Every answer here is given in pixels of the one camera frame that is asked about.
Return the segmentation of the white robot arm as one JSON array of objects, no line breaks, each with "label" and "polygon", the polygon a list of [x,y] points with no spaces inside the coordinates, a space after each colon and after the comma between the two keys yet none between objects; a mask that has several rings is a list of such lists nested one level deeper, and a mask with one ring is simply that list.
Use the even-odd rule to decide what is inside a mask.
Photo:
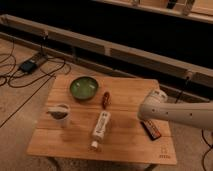
[{"label": "white robot arm", "polygon": [[213,103],[168,103],[167,94],[152,90],[140,104],[140,120],[159,119],[213,131]]}]

